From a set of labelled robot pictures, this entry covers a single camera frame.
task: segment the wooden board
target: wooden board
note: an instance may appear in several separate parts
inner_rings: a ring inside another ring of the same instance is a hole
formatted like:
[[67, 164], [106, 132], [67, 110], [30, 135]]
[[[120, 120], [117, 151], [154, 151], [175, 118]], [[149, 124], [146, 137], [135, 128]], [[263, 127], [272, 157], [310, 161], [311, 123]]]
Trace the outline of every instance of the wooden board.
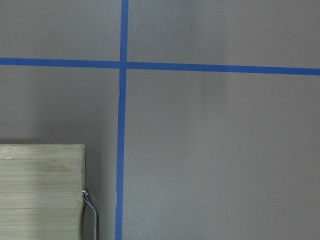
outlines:
[[0, 240], [80, 240], [84, 145], [0, 144]]

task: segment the gray surface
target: gray surface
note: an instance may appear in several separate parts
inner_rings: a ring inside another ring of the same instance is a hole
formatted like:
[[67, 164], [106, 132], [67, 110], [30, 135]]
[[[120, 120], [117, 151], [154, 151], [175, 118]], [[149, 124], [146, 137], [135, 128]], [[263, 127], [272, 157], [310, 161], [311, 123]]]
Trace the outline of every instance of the gray surface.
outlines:
[[123, 239], [318, 240], [318, 76], [130, 70]]
[[[0, 144], [85, 144], [100, 239], [114, 239], [118, 70], [0, 66]], [[93, 239], [86, 208], [84, 239]]]
[[133, 0], [135, 62], [318, 68], [320, 2]]
[[121, 1], [1, 0], [0, 57], [118, 61]]

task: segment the vertical blue line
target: vertical blue line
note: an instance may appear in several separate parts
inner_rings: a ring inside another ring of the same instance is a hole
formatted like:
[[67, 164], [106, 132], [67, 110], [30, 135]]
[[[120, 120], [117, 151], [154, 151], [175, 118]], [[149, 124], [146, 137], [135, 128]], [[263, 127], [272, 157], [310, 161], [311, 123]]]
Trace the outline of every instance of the vertical blue line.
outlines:
[[116, 157], [115, 240], [122, 240], [129, 0], [121, 1], [119, 104]]

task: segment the blue line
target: blue line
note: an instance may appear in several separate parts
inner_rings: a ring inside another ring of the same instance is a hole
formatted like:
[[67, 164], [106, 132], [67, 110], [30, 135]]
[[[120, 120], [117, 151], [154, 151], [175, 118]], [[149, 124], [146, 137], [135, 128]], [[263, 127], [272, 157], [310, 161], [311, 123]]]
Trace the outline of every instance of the blue line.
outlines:
[[128, 15], [129, 0], [121, 1], [121, 34], [120, 34], [120, 68], [119, 68], [119, 106], [118, 106], [118, 139], [116, 158], [116, 208], [115, 240], [122, 240], [123, 199], [124, 199], [124, 165], [125, 165], [125, 127], [126, 127], [126, 88], [128, 58]]
[[0, 65], [118, 69], [118, 61], [8, 58], [0, 57]]
[[319, 68], [128, 62], [127, 69], [320, 76]]

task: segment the metal hook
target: metal hook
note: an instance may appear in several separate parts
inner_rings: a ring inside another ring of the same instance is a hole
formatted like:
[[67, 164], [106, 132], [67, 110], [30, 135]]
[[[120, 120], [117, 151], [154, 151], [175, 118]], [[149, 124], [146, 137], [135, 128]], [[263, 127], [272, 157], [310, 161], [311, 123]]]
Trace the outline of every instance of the metal hook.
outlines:
[[94, 216], [94, 240], [99, 240], [99, 223], [98, 223], [98, 212], [90, 201], [88, 190], [85, 188], [82, 190], [82, 198], [84, 202], [91, 208]]

